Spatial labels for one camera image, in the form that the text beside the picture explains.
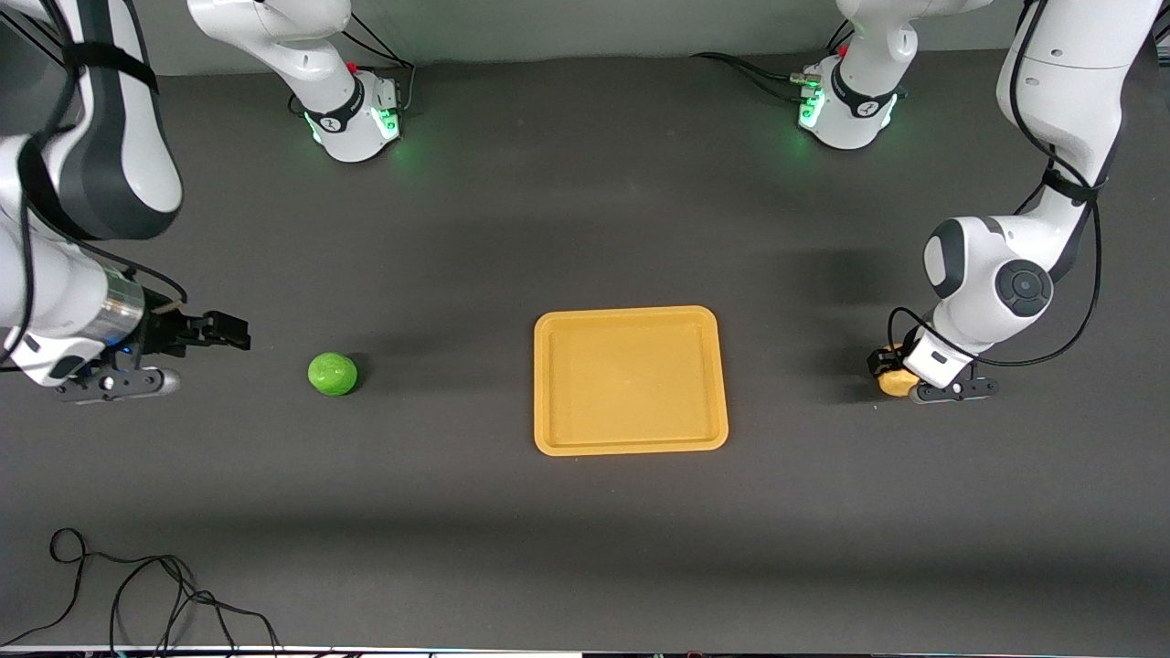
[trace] orange tray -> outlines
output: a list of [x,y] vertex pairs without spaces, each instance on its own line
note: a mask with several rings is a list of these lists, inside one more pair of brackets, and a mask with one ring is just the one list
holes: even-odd
[[728,438],[718,329],[701,306],[550,313],[535,352],[545,454],[715,450]]

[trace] gray wall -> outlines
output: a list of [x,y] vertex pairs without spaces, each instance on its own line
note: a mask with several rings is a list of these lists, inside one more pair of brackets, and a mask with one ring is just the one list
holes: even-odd
[[[139,0],[137,7],[158,73],[263,70],[199,32],[183,0]],[[916,25],[924,49],[1004,48],[1019,8],[1019,0],[999,0]],[[421,63],[792,53],[824,44],[840,22],[831,0],[353,0],[353,11],[399,55]],[[335,42],[347,59],[377,62]]]
[[0,22],[0,135],[43,128],[64,82],[53,60]]

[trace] metal cylinder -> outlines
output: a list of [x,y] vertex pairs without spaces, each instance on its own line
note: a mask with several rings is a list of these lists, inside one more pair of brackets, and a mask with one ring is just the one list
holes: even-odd
[[116,270],[105,268],[105,300],[94,320],[77,336],[116,345],[142,322],[146,310],[143,288],[124,279]]

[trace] black strap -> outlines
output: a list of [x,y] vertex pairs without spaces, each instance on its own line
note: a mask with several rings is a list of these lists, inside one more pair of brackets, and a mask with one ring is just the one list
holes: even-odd
[[1079,183],[1074,183],[1067,178],[1055,167],[1049,166],[1044,170],[1044,184],[1052,187],[1058,193],[1068,197],[1074,201],[1080,201],[1082,204],[1089,204],[1096,200],[1097,194],[1101,193],[1101,189],[1104,187],[1107,180],[1097,183],[1093,187],[1085,187]]
[[28,203],[46,224],[69,238],[94,240],[94,235],[77,226],[69,213],[61,207],[61,198],[57,197],[57,191],[53,187],[53,179],[49,178],[49,171],[44,166],[41,150],[34,144],[35,142],[36,137],[25,142],[25,146],[21,148],[20,155],[16,157],[16,173],[20,177],[20,186],[23,187],[25,196],[28,197]]
[[353,92],[344,105],[329,112],[315,112],[305,109],[304,114],[325,132],[343,132],[350,124],[350,119],[356,117],[362,110],[365,100],[365,85],[357,77],[353,78]]
[[154,71],[117,46],[97,41],[66,43],[61,48],[61,56],[66,66],[75,69],[90,67],[119,70],[158,94],[158,78],[154,77]]
[[842,103],[849,107],[849,111],[853,116],[858,118],[869,118],[878,114],[879,110],[889,103],[889,100],[894,97],[897,89],[892,89],[881,96],[866,96],[849,88],[845,83],[845,78],[841,77],[841,62],[838,61],[833,67],[833,73],[830,75],[830,82],[833,85],[833,92],[837,97],[841,100]]

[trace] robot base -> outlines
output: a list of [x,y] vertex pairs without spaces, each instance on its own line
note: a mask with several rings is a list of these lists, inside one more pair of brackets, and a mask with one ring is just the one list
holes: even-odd
[[358,71],[355,78],[363,87],[364,107],[344,130],[330,132],[325,126],[315,124],[309,115],[304,117],[312,129],[312,138],[333,159],[343,163],[367,160],[401,135],[401,114],[394,81],[380,78],[369,71]]
[[[830,55],[815,64],[805,67],[804,73],[808,76],[820,76],[821,81],[828,81],[833,69],[841,62],[839,55]],[[853,116],[849,105],[837,97],[831,84],[821,83],[811,97],[805,100],[797,117],[797,125],[812,132],[826,145],[834,149],[852,151],[868,145],[878,137],[881,129],[889,125],[890,112],[897,96],[885,107],[876,108],[873,116],[858,118]]]

